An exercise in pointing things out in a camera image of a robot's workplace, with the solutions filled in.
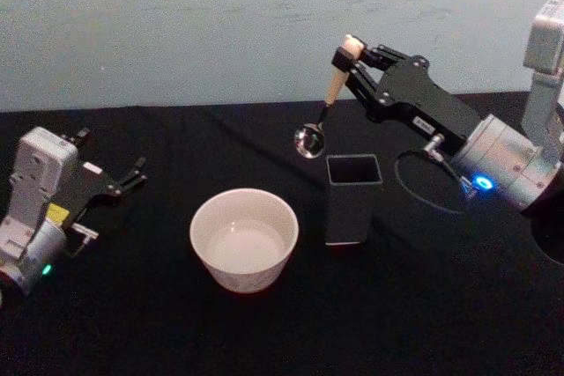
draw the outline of white bowl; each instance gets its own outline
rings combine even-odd
[[[190,242],[213,278],[229,291],[271,285],[298,240],[298,219],[280,197],[254,188],[215,195],[190,224]]]

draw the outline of water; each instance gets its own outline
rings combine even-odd
[[[285,252],[282,236],[272,226],[241,219],[211,236],[207,256],[211,264],[233,273],[251,273],[279,262]]]

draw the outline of white wall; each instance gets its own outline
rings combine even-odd
[[[0,0],[0,110],[320,100],[345,33],[451,92],[522,90],[544,2]]]

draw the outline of table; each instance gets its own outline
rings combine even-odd
[[[518,127],[526,93],[464,95]],[[383,184],[366,244],[323,244],[324,160],[299,157],[293,131],[312,102],[127,107],[0,114],[0,205],[17,141],[34,126],[93,140],[81,158],[119,177],[148,158],[145,187],[91,210],[98,242],[61,261],[0,321],[6,374],[561,374],[564,269],[531,222],[495,195],[451,216],[397,184],[393,162],[424,141],[375,125],[355,100],[326,123],[328,153],[374,153]],[[430,194],[448,192],[417,174]],[[293,207],[300,237],[279,280],[251,296],[220,288],[189,247],[207,198],[254,187]],[[456,198],[442,200],[453,207]]]

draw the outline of green led light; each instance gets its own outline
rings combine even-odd
[[[43,268],[43,271],[41,272],[43,276],[48,275],[48,273],[53,269],[53,266],[51,266],[50,264],[48,264],[47,266],[45,266]]]

